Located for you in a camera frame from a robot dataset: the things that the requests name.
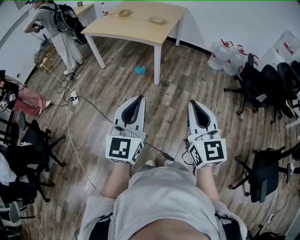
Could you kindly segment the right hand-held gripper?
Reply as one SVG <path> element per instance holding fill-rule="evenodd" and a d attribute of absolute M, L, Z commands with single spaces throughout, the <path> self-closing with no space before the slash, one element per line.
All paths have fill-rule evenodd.
<path fill-rule="evenodd" d="M 205 105 L 190 100 L 188 103 L 189 129 L 192 135 L 187 148 L 197 169 L 215 167 L 227 160 L 226 142 L 213 112 Z"/>

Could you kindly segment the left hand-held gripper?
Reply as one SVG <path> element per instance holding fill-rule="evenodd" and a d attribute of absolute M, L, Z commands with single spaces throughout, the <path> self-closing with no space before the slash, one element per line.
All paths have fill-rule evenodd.
<path fill-rule="evenodd" d="M 113 120 L 115 125 L 111 127 L 111 133 L 106 136 L 105 157 L 107 159 L 116 163 L 136 164 L 146 138 L 146 133 L 143 132 L 145 107 L 145 98 L 139 95 L 127 100 L 117 109 Z"/>

